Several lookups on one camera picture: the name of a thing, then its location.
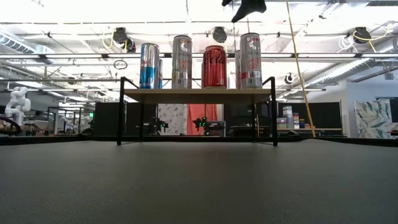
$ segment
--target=red object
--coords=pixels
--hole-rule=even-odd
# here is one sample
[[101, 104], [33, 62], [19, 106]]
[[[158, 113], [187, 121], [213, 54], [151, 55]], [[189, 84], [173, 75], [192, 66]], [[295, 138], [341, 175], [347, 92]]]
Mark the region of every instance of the red object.
[[[203, 128], [199, 128], [199, 131], [192, 122], [197, 118], [202, 118], [205, 115], [205, 105], [188, 105], [188, 116], [187, 116], [187, 135], [204, 135]], [[206, 104], [206, 117], [208, 121], [217, 121], [217, 105]]]
[[222, 46], [209, 46], [203, 54], [201, 87], [226, 88], [226, 53]]

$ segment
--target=red can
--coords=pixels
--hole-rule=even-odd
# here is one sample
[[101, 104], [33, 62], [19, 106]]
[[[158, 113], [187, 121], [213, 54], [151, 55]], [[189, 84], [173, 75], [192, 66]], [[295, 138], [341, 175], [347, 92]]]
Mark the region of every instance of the red can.
[[202, 69], [202, 88], [226, 88], [226, 53], [222, 46], [206, 48]]

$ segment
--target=aluminum can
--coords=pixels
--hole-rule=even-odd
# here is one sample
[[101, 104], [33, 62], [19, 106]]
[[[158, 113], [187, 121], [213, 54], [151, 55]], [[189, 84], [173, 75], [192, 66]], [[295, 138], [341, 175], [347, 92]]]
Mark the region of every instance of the aluminum can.
[[186, 35], [173, 40], [172, 88], [192, 88], [192, 39]]
[[156, 89], [162, 89], [163, 85], [163, 60], [159, 59], [159, 66], [156, 71], [156, 78], [155, 78], [155, 88]]
[[241, 84], [245, 88], [262, 88], [260, 35], [241, 36]]
[[237, 50], [235, 52], [235, 83], [237, 90], [242, 89], [241, 79], [241, 51]]
[[154, 89], [156, 73], [159, 68], [159, 46], [156, 44], [141, 45], [141, 70], [139, 88]]
[[212, 45], [203, 53], [202, 88], [227, 88], [226, 53], [222, 46]]

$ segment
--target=dark gray surface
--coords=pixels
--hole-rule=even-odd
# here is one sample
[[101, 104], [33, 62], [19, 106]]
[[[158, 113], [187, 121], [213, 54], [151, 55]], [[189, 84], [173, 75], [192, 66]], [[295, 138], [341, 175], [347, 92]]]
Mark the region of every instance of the dark gray surface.
[[398, 149], [307, 140], [0, 147], [0, 223], [397, 223]]

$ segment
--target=silver can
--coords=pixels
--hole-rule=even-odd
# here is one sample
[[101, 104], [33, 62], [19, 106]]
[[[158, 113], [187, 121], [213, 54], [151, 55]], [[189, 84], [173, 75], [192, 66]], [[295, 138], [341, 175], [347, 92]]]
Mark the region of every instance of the silver can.
[[192, 88], [192, 39], [186, 35], [173, 40], [172, 88]]
[[245, 88], [262, 88], [260, 35], [241, 36], [241, 84]]
[[139, 88], [154, 89], [159, 69], [159, 46], [156, 44], [141, 45], [141, 70]]
[[241, 78], [241, 51], [235, 52], [235, 83], [236, 89], [242, 89], [242, 78]]
[[163, 60], [159, 59], [159, 66], [156, 70], [156, 77], [155, 77], [155, 88], [162, 89], [163, 87]]

